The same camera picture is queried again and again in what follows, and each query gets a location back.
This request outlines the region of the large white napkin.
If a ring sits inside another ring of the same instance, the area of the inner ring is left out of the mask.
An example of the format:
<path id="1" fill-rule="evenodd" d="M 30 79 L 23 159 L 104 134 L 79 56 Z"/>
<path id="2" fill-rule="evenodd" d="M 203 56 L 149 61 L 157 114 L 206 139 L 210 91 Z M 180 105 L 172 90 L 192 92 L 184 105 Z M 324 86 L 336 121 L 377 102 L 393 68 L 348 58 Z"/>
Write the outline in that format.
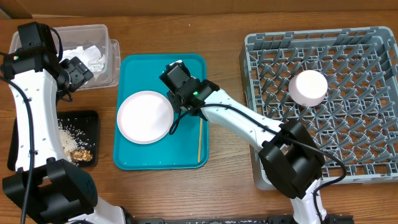
<path id="1" fill-rule="evenodd" d="M 79 46 L 75 49 L 65 50 L 63 52 L 63 60 L 71 60 L 73 57 L 78 57 L 91 72 L 100 72 L 104 69 L 105 55 L 103 55 L 95 45 L 87 49 Z"/>

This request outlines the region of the wooden chopstick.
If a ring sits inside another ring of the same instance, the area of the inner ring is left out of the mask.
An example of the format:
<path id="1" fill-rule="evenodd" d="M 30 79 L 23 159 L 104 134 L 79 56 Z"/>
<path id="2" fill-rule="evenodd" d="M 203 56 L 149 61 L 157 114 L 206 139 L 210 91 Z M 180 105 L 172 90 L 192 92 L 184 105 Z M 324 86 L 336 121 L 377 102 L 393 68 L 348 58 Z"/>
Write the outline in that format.
<path id="1" fill-rule="evenodd" d="M 199 129 L 199 139 L 198 139 L 198 157 L 197 161 L 201 161 L 201 145 L 202 145 L 202 135 L 203 135 L 203 119 L 200 118 L 200 129 Z"/>

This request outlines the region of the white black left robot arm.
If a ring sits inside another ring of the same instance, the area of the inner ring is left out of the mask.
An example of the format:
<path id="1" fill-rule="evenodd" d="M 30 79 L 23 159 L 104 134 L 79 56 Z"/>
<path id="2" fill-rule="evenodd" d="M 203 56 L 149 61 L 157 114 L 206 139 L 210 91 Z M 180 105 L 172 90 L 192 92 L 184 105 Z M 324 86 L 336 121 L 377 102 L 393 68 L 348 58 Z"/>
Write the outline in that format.
<path id="1" fill-rule="evenodd" d="M 18 27 L 21 46 L 4 54 L 1 80 L 14 97 L 18 149 L 15 174 L 2 188 L 37 223 L 132 223 L 131 215 L 99 197 L 89 173 L 66 157 L 56 105 L 93 77 L 78 58 L 63 57 L 57 31 L 31 22 Z"/>

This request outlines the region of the large pink plate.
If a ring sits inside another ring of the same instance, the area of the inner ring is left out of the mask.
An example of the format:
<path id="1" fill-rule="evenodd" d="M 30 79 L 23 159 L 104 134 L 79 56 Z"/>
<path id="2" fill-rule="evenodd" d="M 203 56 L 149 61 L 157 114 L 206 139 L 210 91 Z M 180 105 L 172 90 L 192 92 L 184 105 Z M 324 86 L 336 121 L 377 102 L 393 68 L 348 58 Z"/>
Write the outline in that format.
<path id="1" fill-rule="evenodd" d="M 127 97 L 117 113 L 120 133 L 136 144 L 151 144 L 162 139 L 174 121 L 172 105 L 155 91 L 139 91 Z"/>

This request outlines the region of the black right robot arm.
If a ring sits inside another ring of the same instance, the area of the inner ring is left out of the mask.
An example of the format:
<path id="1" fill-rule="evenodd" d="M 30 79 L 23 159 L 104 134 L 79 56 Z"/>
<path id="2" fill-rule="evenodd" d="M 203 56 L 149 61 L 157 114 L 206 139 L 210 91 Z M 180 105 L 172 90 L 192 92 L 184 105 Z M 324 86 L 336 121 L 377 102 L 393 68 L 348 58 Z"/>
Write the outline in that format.
<path id="1" fill-rule="evenodd" d="M 296 223 L 325 223 L 327 212 L 317 194 L 325 159 L 302 123 L 260 115 L 215 83 L 192 76 L 181 60 L 166 65 L 159 78 L 178 114 L 170 134 L 187 115 L 229 129 L 256 150 L 267 180 L 290 199 Z"/>

